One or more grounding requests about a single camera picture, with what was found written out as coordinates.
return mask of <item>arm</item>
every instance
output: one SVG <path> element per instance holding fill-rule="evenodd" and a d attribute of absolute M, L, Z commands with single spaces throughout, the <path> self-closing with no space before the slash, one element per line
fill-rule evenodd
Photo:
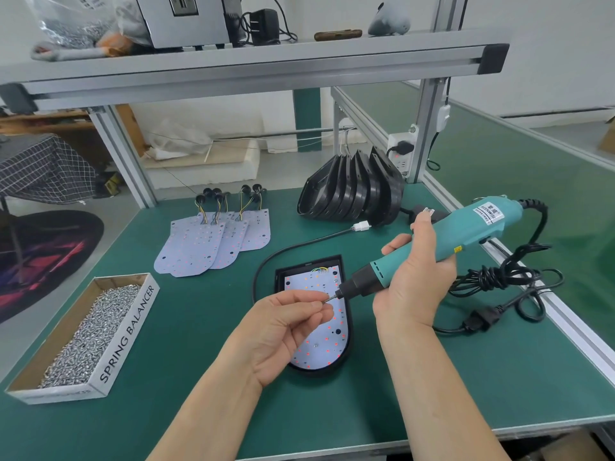
<path fill-rule="evenodd" d="M 181 406 L 148 461 L 232 461 L 263 387 L 297 346 L 333 318 L 318 291 L 284 291 L 258 301 Z"/>
<path fill-rule="evenodd" d="M 412 252 L 389 289 L 376 294 L 374 314 L 414 459 L 509 460 L 431 328 L 455 280 L 455 258 L 435 262 L 435 232 L 427 212 L 412 228 Z M 382 253 L 410 239 L 399 235 Z"/>

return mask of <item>brown object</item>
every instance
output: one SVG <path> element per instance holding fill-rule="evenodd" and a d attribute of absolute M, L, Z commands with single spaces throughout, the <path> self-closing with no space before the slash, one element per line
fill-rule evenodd
<path fill-rule="evenodd" d="M 145 139 L 143 139 L 141 128 L 136 122 L 135 114 L 132 112 L 132 108 L 130 108 L 130 105 L 123 104 L 116 105 L 116 109 L 118 110 L 119 117 L 122 119 L 122 123 L 124 123 L 128 137 L 130 137 L 130 140 L 135 147 L 136 153 L 139 157 L 142 157 L 149 146 L 145 143 Z"/>
<path fill-rule="evenodd" d="M 346 30 L 329 30 L 327 32 L 316 32 L 314 40 L 316 42 L 325 42 L 327 40 L 344 40 L 345 38 L 358 38 L 363 35 L 361 29 L 346 29 Z"/>
<path fill-rule="evenodd" d="M 541 450 L 545 461 L 608 461 L 587 430 L 566 435 Z"/>
<path fill-rule="evenodd" d="M 128 136 L 135 146 L 136 153 L 142 156 L 148 147 L 130 105 L 117 105 L 116 108 Z M 0 118 L 0 133 L 7 136 L 53 133 L 64 139 L 95 168 L 104 168 L 112 161 L 103 140 L 96 132 L 94 123 L 90 121 L 88 113 L 83 110 L 63 110 L 56 113 L 35 115 L 11 115 Z"/>
<path fill-rule="evenodd" d="M 610 154 L 615 154 L 615 120 L 611 121 L 611 126 L 609 126 L 609 130 L 602 138 L 598 148 Z"/>

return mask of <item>green anti-static mat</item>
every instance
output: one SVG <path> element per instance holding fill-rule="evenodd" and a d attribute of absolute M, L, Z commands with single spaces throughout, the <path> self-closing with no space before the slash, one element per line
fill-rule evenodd
<path fill-rule="evenodd" d="M 153 303 L 110 394 L 99 400 L 27 406 L 0 394 L 0 454 L 4 460 L 135 461 L 154 447 L 228 334 L 250 308 L 258 263 L 281 247 L 333 233 L 347 224 L 311 221 L 295 212 L 300 190 L 266 194 L 271 242 L 235 263 L 198 277 L 154 273 Z M 404 206 L 439 206 L 422 185 L 408 187 Z M 153 271 L 172 220 L 196 214 L 192 199 L 141 210 L 20 361 L 22 366 L 93 276 Z M 273 292 L 276 268 L 341 254 L 347 274 L 380 256 L 380 247 L 407 231 L 406 217 L 380 229 L 284 253 L 258 282 Z M 481 248 L 458 256 L 459 268 L 492 264 Z M 437 324 L 457 326 L 470 308 L 499 303 L 514 290 L 445 302 Z M 285 370 L 263 392 L 239 458 L 355 446 L 406 438 L 382 356 L 371 298 L 350 301 L 354 348 L 334 374 L 307 378 Z M 615 390 L 549 321 L 529 324 L 511 311 L 489 332 L 442 342 L 493 428 L 615 414 Z M 5 388 L 15 372 L 3 382 Z"/>

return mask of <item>hand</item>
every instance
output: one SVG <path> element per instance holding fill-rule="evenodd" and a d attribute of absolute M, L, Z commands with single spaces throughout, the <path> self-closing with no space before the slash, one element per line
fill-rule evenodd
<path fill-rule="evenodd" d="M 455 256 L 435 261 L 435 231 L 429 212 L 421 212 L 410 226 L 414 242 L 408 259 L 397 269 L 388 289 L 374 297 L 373 309 L 379 325 L 419 323 L 431 327 L 435 311 L 457 276 Z M 382 248 L 393 252 L 412 240 L 408 233 L 397 235 Z"/>
<path fill-rule="evenodd" d="M 257 301 L 229 336 L 220 354 L 239 357 L 258 382 L 269 385 L 290 362 L 296 348 L 321 323 L 333 318 L 320 291 L 288 290 Z"/>

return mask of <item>white circuit board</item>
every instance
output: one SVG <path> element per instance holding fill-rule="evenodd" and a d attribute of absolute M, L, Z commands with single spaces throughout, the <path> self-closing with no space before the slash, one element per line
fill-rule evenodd
<path fill-rule="evenodd" d="M 341 283 L 340 268 L 315 268 L 313 271 L 298 273 L 284 278 L 285 289 L 310 289 L 323 291 L 333 296 Z M 291 359 L 291 364 L 300 369 L 315 371 L 326 368 L 340 358 L 348 345 L 349 328 L 346 302 L 332 299 L 333 319 L 319 325 L 306 340 L 299 345 Z"/>

